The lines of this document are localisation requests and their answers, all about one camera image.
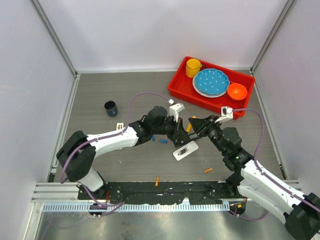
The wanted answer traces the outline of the orange handle screwdriver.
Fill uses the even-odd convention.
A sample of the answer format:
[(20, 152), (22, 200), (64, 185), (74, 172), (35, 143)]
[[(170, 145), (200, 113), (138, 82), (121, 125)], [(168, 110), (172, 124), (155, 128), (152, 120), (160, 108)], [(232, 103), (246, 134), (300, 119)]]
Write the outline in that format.
[(186, 129), (186, 132), (190, 133), (191, 129), (192, 129), (192, 124), (189, 122), (188, 126), (187, 126), (187, 129)]

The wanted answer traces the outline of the orange battery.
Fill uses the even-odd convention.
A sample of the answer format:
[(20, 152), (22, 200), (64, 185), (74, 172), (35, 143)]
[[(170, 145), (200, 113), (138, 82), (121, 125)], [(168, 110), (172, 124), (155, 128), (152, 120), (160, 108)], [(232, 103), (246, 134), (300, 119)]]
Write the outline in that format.
[(157, 187), (158, 185), (159, 185), (159, 176), (157, 176), (155, 180), (155, 186)]
[(204, 173), (209, 173), (209, 172), (211, 172), (212, 170), (213, 170), (213, 168), (208, 168), (208, 169), (204, 170), (203, 172), (204, 172)]

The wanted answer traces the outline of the white remote orange batteries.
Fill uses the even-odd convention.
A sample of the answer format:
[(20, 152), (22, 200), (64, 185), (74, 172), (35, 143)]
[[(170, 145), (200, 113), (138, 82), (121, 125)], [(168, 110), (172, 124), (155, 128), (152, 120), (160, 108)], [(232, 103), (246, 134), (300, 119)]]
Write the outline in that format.
[(116, 129), (117, 130), (121, 130), (121, 129), (123, 129), (124, 128), (124, 123), (123, 122), (118, 122), (117, 124), (116, 124)]

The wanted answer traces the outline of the black remote control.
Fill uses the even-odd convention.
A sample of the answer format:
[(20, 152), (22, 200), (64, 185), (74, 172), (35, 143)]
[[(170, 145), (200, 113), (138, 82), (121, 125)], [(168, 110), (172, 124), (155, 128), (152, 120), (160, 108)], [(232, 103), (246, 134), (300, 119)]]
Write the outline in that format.
[(188, 137), (191, 141), (196, 141), (201, 138), (196, 132), (188, 134)]

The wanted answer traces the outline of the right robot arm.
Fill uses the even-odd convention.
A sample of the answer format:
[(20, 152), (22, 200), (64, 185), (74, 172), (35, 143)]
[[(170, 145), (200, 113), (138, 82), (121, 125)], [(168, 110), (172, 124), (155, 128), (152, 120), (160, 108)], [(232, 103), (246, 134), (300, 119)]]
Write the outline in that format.
[(251, 199), (272, 213), (296, 240), (310, 240), (320, 231), (320, 198), (304, 194), (263, 167), (242, 146), (234, 127), (221, 128), (218, 117), (189, 118), (197, 137), (208, 137), (233, 172), (226, 180), (226, 193)]

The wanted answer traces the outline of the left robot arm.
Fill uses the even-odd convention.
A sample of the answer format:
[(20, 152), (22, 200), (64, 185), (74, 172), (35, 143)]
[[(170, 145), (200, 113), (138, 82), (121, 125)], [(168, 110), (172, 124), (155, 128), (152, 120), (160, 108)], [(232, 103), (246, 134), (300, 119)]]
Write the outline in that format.
[(184, 130), (179, 112), (184, 109), (176, 103), (165, 109), (155, 106), (142, 119), (128, 126), (96, 135), (74, 132), (56, 154), (67, 180), (84, 185), (93, 198), (100, 200), (107, 192), (102, 176), (92, 168), (95, 158), (123, 148), (136, 147), (149, 142), (154, 135), (164, 135), (176, 147), (187, 143), (190, 138)]

